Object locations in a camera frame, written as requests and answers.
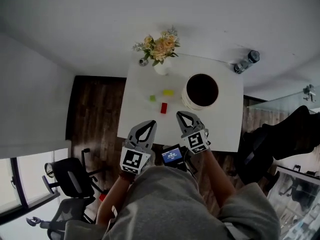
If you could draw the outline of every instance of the person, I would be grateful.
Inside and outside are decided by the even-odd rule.
[[[197,156],[204,156],[211,189],[220,207],[217,218],[207,210],[190,173],[151,166],[136,179],[131,173],[122,172],[98,209],[96,225],[69,221],[64,239],[279,239],[276,212],[259,186],[251,183],[236,191],[210,149]],[[117,211],[115,219],[113,207]]]

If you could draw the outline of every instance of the small screen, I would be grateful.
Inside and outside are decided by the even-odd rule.
[[[182,158],[179,148],[172,149],[162,154],[164,163],[170,163],[174,160]]]

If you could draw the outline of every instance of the window frame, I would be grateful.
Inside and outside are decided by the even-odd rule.
[[[14,208],[11,208],[7,211],[0,213],[0,226],[13,221],[45,204],[56,199],[60,196],[58,191],[55,191],[53,194],[48,193],[47,195],[31,202],[27,203],[27,199],[25,197],[24,189],[22,186],[22,182],[19,174],[18,160],[16,157],[10,158],[10,166],[12,170],[12,182],[16,189],[16,192],[19,197],[20,204]]]

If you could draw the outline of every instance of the yellow block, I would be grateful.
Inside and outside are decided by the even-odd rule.
[[[175,95],[175,92],[173,90],[163,90],[164,96],[173,96]]]

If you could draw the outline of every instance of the white vase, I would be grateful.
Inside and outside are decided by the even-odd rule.
[[[157,72],[159,75],[162,75],[162,76],[165,76],[168,74],[168,69],[170,69],[172,67],[171,65],[171,61],[169,60],[169,58],[166,58],[164,61],[163,61],[163,64],[161,64],[160,62],[153,66],[154,67],[154,70],[155,72]]]

